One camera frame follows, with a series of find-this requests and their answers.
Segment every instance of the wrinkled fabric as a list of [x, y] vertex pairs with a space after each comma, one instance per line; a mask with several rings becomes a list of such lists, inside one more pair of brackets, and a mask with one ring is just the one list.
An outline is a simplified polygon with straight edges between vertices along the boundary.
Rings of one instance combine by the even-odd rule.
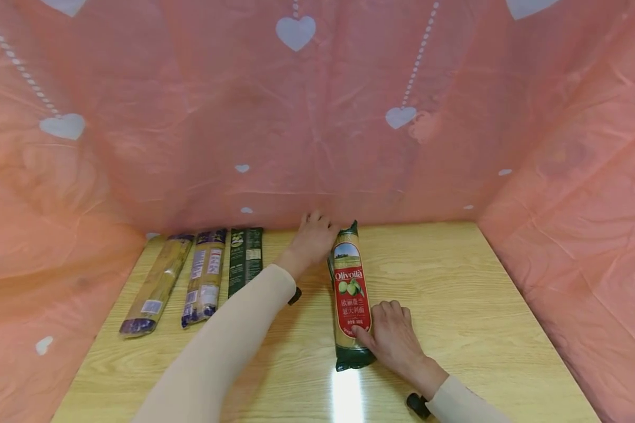
[[0, 422], [47, 422], [144, 233], [478, 221], [635, 422], [635, 0], [0, 1]]

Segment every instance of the pink fabric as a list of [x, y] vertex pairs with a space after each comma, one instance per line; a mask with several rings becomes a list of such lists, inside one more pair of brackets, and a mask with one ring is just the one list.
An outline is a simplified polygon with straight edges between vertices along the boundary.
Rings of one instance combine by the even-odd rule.
[[477, 220], [603, 419], [635, 421], [635, 0], [13, 0], [0, 422], [54, 413], [141, 233], [316, 206]]

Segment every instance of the pasta package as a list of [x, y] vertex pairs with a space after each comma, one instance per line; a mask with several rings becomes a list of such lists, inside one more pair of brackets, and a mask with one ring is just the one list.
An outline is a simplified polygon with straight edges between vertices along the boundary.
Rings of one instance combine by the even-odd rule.
[[263, 228], [231, 230], [228, 298], [241, 290], [263, 270]]
[[125, 321], [122, 322], [121, 337], [143, 337], [155, 330], [194, 238], [193, 235], [184, 233], [170, 236], [165, 241], [143, 286], [136, 294]]
[[360, 258], [357, 221], [336, 236], [327, 266], [335, 298], [336, 371], [363, 368], [376, 358], [371, 351], [357, 343], [353, 333], [354, 325], [372, 330], [372, 311]]
[[221, 261], [226, 247], [227, 230], [200, 232], [196, 238], [193, 266], [181, 327], [208, 320], [219, 306]]

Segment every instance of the arm sleeve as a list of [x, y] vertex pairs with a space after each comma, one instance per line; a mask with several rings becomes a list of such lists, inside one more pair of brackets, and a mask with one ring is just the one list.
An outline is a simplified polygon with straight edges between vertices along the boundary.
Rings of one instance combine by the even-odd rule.
[[133, 423], [219, 422], [229, 388], [295, 291], [285, 269], [275, 264], [263, 269], [202, 326], [150, 391]]
[[426, 407], [441, 423], [510, 423], [508, 417], [466, 388], [452, 375]]

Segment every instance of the wooden table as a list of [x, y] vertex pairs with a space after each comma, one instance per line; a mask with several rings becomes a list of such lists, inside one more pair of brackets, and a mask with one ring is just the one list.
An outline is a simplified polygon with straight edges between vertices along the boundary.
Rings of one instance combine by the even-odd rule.
[[[264, 235], [266, 264], [291, 236]], [[200, 327], [184, 330], [180, 325], [188, 261], [155, 333], [118, 338], [162, 242], [154, 239], [146, 246], [54, 423], [129, 422]], [[474, 392], [514, 422], [597, 422], [474, 223], [364, 227], [360, 243], [372, 304], [398, 299], [411, 308], [425, 352]], [[224, 269], [220, 304], [228, 296], [228, 253]], [[420, 421], [404, 404], [412, 389], [379, 364], [334, 370], [326, 266], [305, 275], [299, 286], [303, 297], [279, 313], [263, 347], [229, 393], [222, 421]]]

